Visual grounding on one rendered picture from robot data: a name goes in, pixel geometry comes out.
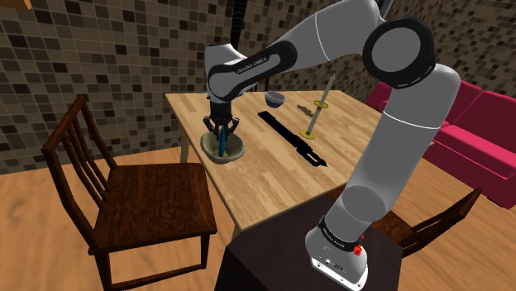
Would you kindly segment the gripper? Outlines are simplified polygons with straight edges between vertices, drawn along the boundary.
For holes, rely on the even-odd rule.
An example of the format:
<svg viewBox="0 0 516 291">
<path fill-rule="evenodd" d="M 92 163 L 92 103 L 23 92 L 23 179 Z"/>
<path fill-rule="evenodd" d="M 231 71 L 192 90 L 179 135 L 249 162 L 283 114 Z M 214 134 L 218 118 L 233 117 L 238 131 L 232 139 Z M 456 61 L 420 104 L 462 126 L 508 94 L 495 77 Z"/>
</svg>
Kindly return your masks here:
<svg viewBox="0 0 516 291">
<path fill-rule="evenodd" d="M 240 122 L 238 118 L 232 117 L 232 106 L 230 103 L 210 102 L 210 116 L 205 116 L 203 123 L 209 132 L 215 134 L 216 127 L 211 123 L 211 120 L 216 126 L 225 125 L 224 128 L 227 136 L 234 133 Z"/>
</svg>

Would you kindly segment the grey-beige bowl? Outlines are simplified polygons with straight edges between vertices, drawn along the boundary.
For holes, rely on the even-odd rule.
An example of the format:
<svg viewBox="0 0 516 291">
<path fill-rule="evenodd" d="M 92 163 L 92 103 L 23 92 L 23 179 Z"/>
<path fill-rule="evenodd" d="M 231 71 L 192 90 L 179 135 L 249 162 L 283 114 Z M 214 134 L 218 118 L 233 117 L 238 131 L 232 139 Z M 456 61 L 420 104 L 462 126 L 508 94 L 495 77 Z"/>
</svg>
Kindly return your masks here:
<svg viewBox="0 0 516 291">
<path fill-rule="evenodd" d="M 225 143 L 225 149 L 222 156 L 219 155 L 219 142 L 215 135 L 206 132 L 202 135 L 200 146 L 206 156 L 215 164 L 223 165 L 233 160 L 237 160 L 244 155 L 244 141 L 236 134 L 231 134 Z"/>
</svg>

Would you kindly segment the small blue bowl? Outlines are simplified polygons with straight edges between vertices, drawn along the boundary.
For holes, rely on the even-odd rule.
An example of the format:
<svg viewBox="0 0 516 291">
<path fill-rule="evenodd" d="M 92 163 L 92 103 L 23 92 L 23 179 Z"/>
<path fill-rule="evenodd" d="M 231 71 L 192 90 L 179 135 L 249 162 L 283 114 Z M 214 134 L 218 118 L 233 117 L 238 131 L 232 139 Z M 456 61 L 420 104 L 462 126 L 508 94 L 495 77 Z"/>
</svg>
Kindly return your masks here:
<svg viewBox="0 0 516 291">
<path fill-rule="evenodd" d="M 265 102 L 269 107 L 278 108 L 285 102 L 285 96 L 282 93 L 268 91 L 265 93 Z"/>
</svg>

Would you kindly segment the light wooden table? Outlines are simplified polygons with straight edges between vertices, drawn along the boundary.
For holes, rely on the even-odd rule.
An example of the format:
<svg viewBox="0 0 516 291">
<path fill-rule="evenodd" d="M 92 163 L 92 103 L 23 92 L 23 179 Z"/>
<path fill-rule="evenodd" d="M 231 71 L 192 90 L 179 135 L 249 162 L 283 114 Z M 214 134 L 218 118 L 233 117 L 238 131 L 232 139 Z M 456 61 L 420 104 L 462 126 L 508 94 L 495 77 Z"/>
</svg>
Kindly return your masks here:
<svg viewBox="0 0 516 291">
<path fill-rule="evenodd" d="M 364 103 L 333 90 L 329 107 L 320 113 L 315 139 L 309 142 L 326 165 L 310 165 L 281 135 L 259 117 L 267 110 L 262 92 L 245 93 L 232 102 L 240 124 L 244 155 L 224 165 L 212 162 L 200 146 L 209 113 L 206 93 L 169 93 L 166 96 L 181 125 L 181 159 L 192 148 L 235 223 L 236 234 L 295 208 L 335 188 L 351 176 L 380 119 Z"/>
</svg>

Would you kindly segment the long black knife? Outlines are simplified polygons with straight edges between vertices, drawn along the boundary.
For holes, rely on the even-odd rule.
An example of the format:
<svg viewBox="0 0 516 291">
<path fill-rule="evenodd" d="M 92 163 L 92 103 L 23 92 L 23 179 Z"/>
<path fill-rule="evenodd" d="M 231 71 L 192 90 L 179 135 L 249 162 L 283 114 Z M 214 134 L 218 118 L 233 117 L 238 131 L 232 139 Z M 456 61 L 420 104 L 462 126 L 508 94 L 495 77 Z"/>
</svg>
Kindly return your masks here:
<svg viewBox="0 0 516 291">
<path fill-rule="evenodd" d="M 279 133 L 290 145 L 296 149 L 296 151 L 308 161 L 312 166 L 325 166 L 327 167 L 327 163 L 324 159 L 319 157 L 317 154 L 313 152 L 313 149 L 310 145 L 308 145 L 305 141 L 303 141 L 299 136 L 295 135 L 292 131 L 290 131 L 287 127 L 285 127 L 281 122 L 279 122 L 275 117 L 273 117 L 269 112 L 263 111 L 259 112 L 258 116 L 265 121 L 269 126 L 271 126 L 277 133 Z"/>
</svg>

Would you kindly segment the grey rod with yellow discs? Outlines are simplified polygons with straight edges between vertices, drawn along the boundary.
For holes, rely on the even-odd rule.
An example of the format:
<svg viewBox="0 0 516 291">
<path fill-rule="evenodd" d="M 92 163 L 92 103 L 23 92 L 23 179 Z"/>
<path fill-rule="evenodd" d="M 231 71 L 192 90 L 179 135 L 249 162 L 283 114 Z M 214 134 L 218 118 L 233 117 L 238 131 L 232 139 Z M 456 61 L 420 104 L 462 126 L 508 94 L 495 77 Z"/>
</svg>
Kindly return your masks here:
<svg viewBox="0 0 516 291">
<path fill-rule="evenodd" d="M 313 103 L 317 106 L 316 107 L 316 110 L 312 116 L 312 120 L 311 122 L 309 123 L 308 125 L 308 128 L 306 130 L 301 130 L 299 133 L 301 134 L 302 137 L 306 138 L 306 139 L 309 139 L 309 140 L 314 140 L 315 139 L 315 134 L 313 133 L 313 128 L 315 126 L 315 123 L 318 119 L 318 116 L 320 115 L 320 112 L 324 109 L 324 108 L 328 108 L 328 105 L 325 103 L 326 99 L 327 99 L 327 95 L 329 94 L 329 91 L 331 90 L 331 87 L 335 81 L 335 78 L 336 78 L 336 75 L 333 74 L 331 76 L 331 78 L 328 80 L 327 82 L 327 86 L 324 90 L 324 93 L 322 95 L 322 97 L 319 99 L 319 100 L 315 100 Z"/>
</svg>

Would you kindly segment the dark wooden chair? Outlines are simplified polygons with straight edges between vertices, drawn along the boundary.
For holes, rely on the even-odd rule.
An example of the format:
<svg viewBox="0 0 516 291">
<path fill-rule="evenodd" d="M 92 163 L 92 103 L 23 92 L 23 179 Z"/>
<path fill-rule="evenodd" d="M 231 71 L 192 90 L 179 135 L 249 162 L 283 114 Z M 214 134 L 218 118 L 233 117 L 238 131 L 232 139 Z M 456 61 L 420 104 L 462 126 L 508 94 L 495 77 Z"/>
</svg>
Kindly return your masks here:
<svg viewBox="0 0 516 291">
<path fill-rule="evenodd" d="M 56 154 L 63 145 L 99 213 L 90 224 L 71 193 Z M 88 244 L 104 291 L 127 291 L 206 268 L 217 232 L 204 167 L 200 163 L 117 165 L 79 95 L 41 148 L 60 201 Z M 110 254 L 198 237 L 197 265 L 120 283 L 112 281 Z"/>
<path fill-rule="evenodd" d="M 407 257 L 464 219 L 482 192 L 481 188 L 476 188 L 445 211 L 412 227 L 392 211 L 371 226 L 399 244 L 404 249 L 403 257 Z"/>
</svg>

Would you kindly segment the dark robot stand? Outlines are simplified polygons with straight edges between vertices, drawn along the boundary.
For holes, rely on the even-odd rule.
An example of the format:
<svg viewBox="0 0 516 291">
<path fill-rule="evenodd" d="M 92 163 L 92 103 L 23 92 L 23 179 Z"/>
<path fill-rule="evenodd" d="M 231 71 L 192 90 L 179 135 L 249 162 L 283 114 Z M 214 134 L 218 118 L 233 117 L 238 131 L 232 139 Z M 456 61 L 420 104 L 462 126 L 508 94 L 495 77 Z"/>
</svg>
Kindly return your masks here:
<svg viewBox="0 0 516 291">
<path fill-rule="evenodd" d="M 332 205 L 322 196 L 242 232 L 226 247 L 214 291 L 348 291 L 311 266 L 304 244 Z M 364 247 L 361 291 L 398 291 L 403 249 L 372 227 Z"/>
</svg>

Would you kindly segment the crimson sofa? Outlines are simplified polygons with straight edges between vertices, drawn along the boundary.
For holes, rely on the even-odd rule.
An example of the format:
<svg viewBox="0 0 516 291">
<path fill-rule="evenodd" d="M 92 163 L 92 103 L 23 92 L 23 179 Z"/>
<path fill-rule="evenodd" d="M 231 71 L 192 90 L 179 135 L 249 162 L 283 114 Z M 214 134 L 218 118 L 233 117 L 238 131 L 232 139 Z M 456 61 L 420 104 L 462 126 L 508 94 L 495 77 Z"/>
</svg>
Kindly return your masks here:
<svg viewBox="0 0 516 291">
<path fill-rule="evenodd" d="M 423 155 L 497 205 L 516 206 L 516 98 L 461 81 L 456 100 Z"/>
</svg>

